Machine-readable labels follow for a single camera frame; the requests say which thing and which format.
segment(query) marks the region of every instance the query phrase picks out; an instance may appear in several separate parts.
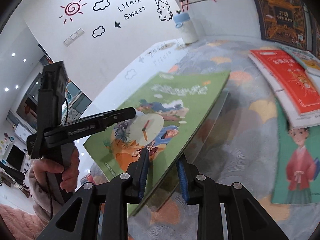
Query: metal rivet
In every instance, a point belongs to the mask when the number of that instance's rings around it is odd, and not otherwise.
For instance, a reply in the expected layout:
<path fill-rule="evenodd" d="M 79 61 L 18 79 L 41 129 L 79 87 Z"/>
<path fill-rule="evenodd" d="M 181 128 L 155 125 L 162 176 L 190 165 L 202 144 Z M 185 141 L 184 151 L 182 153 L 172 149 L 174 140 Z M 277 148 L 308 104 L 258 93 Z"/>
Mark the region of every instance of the metal rivet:
<path fill-rule="evenodd" d="M 197 180 L 205 180 L 205 176 L 202 174 L 197 175 Z"/>
<path fill-rule="evenodd" d="M 128 178 L 130 178 L 130 174 L 129 173 L 122 173 L 120 175 L 120 179 L 128 179 Z"/>
<path fill-rule="evenodd" d="M 83 184 L 84 189 L 91 189 L 92 188 L 92 183 L 91 182 L 86 182 Z"/>
<path fill-rule="evenodd" d="M 236 183 L 233 184 L 233 187 L 234 187 L 235 189 L 242 189 L 242 184 L 239 183 L 239 182 L 236 182 Z"/>

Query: clock hand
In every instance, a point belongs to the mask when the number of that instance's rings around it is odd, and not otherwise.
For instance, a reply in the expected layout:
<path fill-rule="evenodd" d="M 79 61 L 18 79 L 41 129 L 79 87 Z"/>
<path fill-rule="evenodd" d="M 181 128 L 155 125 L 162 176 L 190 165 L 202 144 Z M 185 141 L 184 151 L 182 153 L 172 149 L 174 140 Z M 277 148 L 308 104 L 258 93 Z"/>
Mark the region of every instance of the clock hand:
<path fill-rule="evenodd" d="M 147 126 L 148 126 L 149 122 L 150 122 L 150 120 L 148 120 L 148 121 L 146 122 L 146 124 L 145 124 L 145 125 L 144 125 L 144 127 L 142 128 L 142 131 L 145 131 L 145 130 L 146 130 L 146 128 L 147 128 Z"/>
<path fill-rule="evenodd" d="M 142 132 L 143 132 L 144 139 L 145 139 L 146 141 L 148 141 L 148 137 L 147 137 L 146 130 L 142 130 Z"/>

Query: red spiral sun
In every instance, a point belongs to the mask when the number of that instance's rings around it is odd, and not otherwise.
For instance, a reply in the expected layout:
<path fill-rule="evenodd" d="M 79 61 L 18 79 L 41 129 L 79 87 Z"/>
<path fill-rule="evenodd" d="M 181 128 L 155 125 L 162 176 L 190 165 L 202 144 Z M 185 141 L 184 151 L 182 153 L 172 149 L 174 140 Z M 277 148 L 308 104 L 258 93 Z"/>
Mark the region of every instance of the red spiral sun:
<path fill-rule="evenodd" d="M 82 0 L 79 0 L 79 2 L 74 2 L 74 0 L 72 0 L 72 2 L 68 3 L 67 6 L 60 6 L 61 8 L 64 8 L 64 13 L 66 14 L 66 18 L 64 19 L 63 24 L 66 23 L 67 18 L 70 18 L 70 21 L 72 21 L 72 18 L 70 16 L 73 16 L 77 13 L 83 14 L 83 12 L 80 12 L 81 6 L 84 6 L 87 3 L 80 5 L 81 1 Z"/>

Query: hand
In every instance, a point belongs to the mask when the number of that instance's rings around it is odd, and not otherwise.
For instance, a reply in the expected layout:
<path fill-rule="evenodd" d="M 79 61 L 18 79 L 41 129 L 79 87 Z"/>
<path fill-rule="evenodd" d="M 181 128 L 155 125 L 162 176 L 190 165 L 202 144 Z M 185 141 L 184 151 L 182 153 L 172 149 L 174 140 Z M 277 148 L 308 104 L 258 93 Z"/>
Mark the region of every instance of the hand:
<path fill-rule="evenodd" d="M 74 149 L 71 155 L 71 164 L 70 167 L 64 170 L 64 167 L 52 160 L 49 159 L 41 159 L 34 160 L 32 167 L 33 172 L 36 176 L 36 180 L 41 186 L 42 189 L 48 191 L 47 182 L 45 179 L 45 173 L 62 173 L 62 182 L 60 183 L 60 188 L 65 189 L 66 192 L 72 192 L 77 187 L 78 175 L 79 175 L 79 152 L 77 148 Z"/>

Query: clock face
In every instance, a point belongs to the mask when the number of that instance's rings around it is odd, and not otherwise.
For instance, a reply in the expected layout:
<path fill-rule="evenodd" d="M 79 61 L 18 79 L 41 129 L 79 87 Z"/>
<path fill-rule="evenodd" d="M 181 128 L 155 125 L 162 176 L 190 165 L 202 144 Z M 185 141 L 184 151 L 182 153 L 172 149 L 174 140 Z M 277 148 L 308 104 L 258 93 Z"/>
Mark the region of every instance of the clock face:
<path fill-rule="evenodd" d="M 162 130 L 164 119 L 159 114 L 137 116 L 126 132 L 130 133 L 128 140 L 136 141 L 141 146 L 152 142 Z"/>

